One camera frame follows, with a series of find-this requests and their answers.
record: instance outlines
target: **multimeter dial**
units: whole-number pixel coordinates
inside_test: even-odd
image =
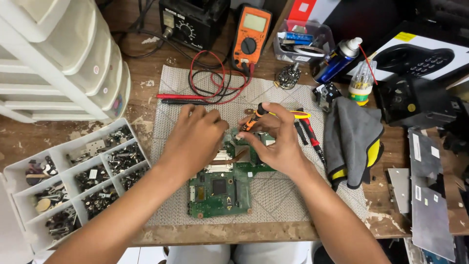
[[[189,23],[179,21],[179,25],[177,25],[176,27],[179,29],[179,32],[182,33],[186,41],[192,41],[196,37],[196,35],[194,34],[194,28],[189,25]]]
[[[246,55],[251,55],[256,51],[257,43],[253,38],[245,38],[241,43],[241,51]]]

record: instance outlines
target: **blue battery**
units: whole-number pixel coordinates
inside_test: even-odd
[[[306,40],[311,42],[313,40],[313,36],[301,33],[292,33],[287,32],[286,39],[288,40]]]
[[[361,42],[361,38],[341,41],[334,50],[324,57],[324,60],[319,64],[320,71],[313,79],[320,84],[330,81],[358,56],[358,45]]]

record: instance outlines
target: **work mat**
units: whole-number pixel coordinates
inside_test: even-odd
[[[193,94],[188,85],[189,70],[163,66],[159,93]],[[194,78],[197,87],[214,90],[210,80],[210,73],[201,72]],[[244,83],[243,77],[233,76],[231,87],[239,87]],[[311,86],[296,85],[292,90],[283,90],[273,85],[272,81],[253,78],[240,96],[232,102],[223,105],[206,106],[207,111],[218,109],[221,117],[228,121],[230,128],[237,126],[237,121],[244,117],[245,109],[256,109],[260,102],[270,101],[280,103],[287,109],[303,107],[305,112],[311,113],[311,126],[323,147],[323,133],[325,114],[313,102],[314,96]],[[158,103],[156,108],[155,126],[153,129],[153,144],[151,160],[155,163],[163,151],[165,141],[176,123],[180,105]],[[326,179],[324,166],[311,145],[302,146],[303,152],[311,160],[321,176]],[[188,215],[189,186],[185,184],[176,191],[151,217],[147,225],[207,225],[230,223],[262,223],[309,221],[310,217],[304,201],[295,184],[283,173],[261,172],[251,181],[252,213],[222,217],[198,219]],[[346,181],[339,186],[337,194],[362,220],[368,216],[362,187],[351,190]]]

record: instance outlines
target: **screw organizer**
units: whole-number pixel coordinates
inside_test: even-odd
[[[122,139],[118,131],[129,134]],[[80,163],[70,162],[67,154],[104,139],[113,140],[104,151]],[[41,168],[35,164],[41,164],[46,158],[57,174],[31,186],[26,177],[28,172],[41,173]],[[98,131],[7,166],[3,174],[0,173],[7,195],[3,196],[4,191],[0,190],[0,200],[4,203],[9,200],[25,244],[30,245],[28,250],[37,254],[87,224],[150,167],[135,132],[127,120],[121,118]]]

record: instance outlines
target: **orange multimeter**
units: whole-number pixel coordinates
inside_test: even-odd
[[[272,13],[253,6],[244,6],[233,41],[232,64],[245,71],[250,63],[257,63],[267,40]]]

